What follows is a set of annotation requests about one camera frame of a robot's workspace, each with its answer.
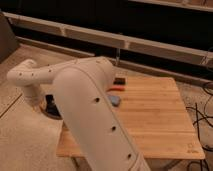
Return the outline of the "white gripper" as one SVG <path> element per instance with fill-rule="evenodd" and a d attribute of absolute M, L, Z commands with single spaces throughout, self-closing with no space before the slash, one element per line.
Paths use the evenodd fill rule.
<path fill-rule="evenodd" d="M 47 102 L 44 96 L 40 97 L 32 97 L 29 99 L 29 105 L 36 111 L 36 112 L 43 112 L 47 106 Z"/>

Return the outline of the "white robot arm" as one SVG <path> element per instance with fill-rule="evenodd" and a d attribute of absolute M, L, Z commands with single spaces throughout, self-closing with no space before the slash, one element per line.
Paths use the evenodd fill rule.
<path fill-rule="evenodd" d="M 107 58 L 45 67 L 27 59 L 9 70 L 7 79 L 31 106 L 43 101 L 43 84 L 52 86 L 57 109 L 93 171 L 151 171 L 108 99 L 115 68 Z"/>

